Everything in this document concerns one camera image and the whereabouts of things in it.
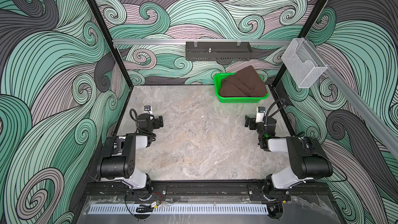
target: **wire mesh file holder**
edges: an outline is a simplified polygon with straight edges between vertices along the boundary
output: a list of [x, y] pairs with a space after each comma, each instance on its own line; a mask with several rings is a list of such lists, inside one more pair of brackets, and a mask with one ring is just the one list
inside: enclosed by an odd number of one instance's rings
[[282, 56], [282, 61], [298, 88], [311, 87], [327, 68], [314, 49], [311, 42], [304, 38], [295, 38]]

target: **patterned wallpaper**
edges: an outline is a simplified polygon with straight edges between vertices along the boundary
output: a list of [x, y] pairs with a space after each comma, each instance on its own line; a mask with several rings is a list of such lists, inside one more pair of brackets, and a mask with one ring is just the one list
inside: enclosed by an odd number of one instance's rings
[[[317, 0], [96, 0], [113, 38], [287, 39], [299, 35]], [[271, 83], [286, 47], [255, 46], [248, 62], [188, 62], [184, 46], [121, 45], [131, 80], [213, 84], [217, 73], [252, 65]]]
[[86, 0], [0, 0], [2, 223], [67, 223], [129, 91]]
[[[308, 38], [398, 136], [397, 22], [398, 0], [329, 0]], [[328, 183], [347, 223], [397, 223], [398, 162], [333, 82], [298, 89], [286, 73], [277, 92], [296, 132], [317, 137], [347, 174]], [[341, 179], [335, 170], [330, 181]]]

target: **green basket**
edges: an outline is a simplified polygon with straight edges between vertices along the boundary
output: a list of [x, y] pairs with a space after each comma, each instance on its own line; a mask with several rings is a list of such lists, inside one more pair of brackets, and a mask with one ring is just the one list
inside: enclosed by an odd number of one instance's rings
[[221, 81], [235, 73], [218, 73], [214, 76], [214, 87], [216, 95], [221, 103], [258, 103], [260, 100], [268, 97], [268, 92], [264, 97], [222, 97], [218, 94], [221, 88]]

